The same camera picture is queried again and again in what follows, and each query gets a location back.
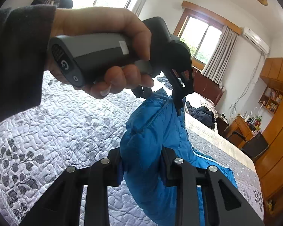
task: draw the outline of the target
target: blue jacket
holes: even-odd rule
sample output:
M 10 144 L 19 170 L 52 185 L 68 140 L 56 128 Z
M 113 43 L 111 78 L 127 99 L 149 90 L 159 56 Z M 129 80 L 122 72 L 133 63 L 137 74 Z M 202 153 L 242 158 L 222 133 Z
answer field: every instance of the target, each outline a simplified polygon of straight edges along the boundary
M 173 149 L 178 157 L 195 167 L 217 166 L 237 187 L 231 169 L 193 150 L 183 109 L 181 116 L 177 116 L 172 97 L 163 89 L 154 92 L 132 113 L 126 127 L 120 143 L 124 178 L 136 203 L 159 226 L 174 226 L 176 212 L 176 187 L 165 187 L 159 176 L 162 145 Z M 197 189 L 199 220 L 204 226 L 201 190 Z

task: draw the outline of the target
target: quilted bedspread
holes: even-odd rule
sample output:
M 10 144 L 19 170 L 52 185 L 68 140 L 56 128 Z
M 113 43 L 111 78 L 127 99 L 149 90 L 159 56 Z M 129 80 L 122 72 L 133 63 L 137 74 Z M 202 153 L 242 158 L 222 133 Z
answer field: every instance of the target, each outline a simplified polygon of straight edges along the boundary
M 96 100 L 44 73 L 40 106 L 0 123 L 0 213 L 18 225 L 46 189 L 70 165 L 91 166 L 119 146 L 130 114 L 142 103 L 121 92 Z M 263 218 L 256 173 L 188 130 L 189 140 L 234 173 L 238 189 Z M 84 225 L 84 187 L 80 225 Z M 156 225 L 136 204 L 125 181 L 108 188 L 110 225 Z

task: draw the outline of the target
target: air conditioner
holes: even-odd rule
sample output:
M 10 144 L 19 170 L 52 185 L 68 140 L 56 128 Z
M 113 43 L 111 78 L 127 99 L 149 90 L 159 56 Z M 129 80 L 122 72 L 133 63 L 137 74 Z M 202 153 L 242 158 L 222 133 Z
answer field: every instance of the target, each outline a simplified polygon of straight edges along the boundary
M 254 43 L 264 54 L 269 53 L 269 46 L 251 29 L 244 27 L 243 35 Z

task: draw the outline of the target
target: dark sleeve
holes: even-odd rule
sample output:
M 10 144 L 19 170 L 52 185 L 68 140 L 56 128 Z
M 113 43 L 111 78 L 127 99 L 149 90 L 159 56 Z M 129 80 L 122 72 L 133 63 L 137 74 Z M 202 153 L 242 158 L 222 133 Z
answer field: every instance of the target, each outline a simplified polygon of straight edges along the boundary
M 0 122 L 41 102 L 55 6 L 0 11 Z

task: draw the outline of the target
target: electrical cable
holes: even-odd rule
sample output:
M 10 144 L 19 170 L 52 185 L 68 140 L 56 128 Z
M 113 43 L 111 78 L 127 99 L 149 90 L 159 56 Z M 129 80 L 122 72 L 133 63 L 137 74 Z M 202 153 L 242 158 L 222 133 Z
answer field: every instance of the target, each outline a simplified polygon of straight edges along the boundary
M 237 98 L 236 102 L 234 104 L 231 104 L 229 110 L 230 110 L 230 118 L 231 119 L 235 119 L 236 116 L 237 116 L 237 103 L 240 101 L 240 99 L 242 99 L 246 93 L 248 92 L 248 89 L 250 88 L 251 84 L 254 83 L 256 84 L 258 82 L 258 80 L 256 82 L 253 81 L 254 77 L 255 77 L 255 74 L 257 72 L 257 69 L 259 67 L 259 64 L 260 64 L 260 61 L 261 61 L 261 57 L 263 56 L 263 53 L 261 53 L 260 55 L 260 58 L 259 58 L 259 61 L 257 63 L 257 66 L 253 69 L 253 72 L 251 74 L 251 79 L 250 81 L 248 82 L 248 84 L 246 85 L 245 89 L 243 90 L 241 96 L 239 98 Z

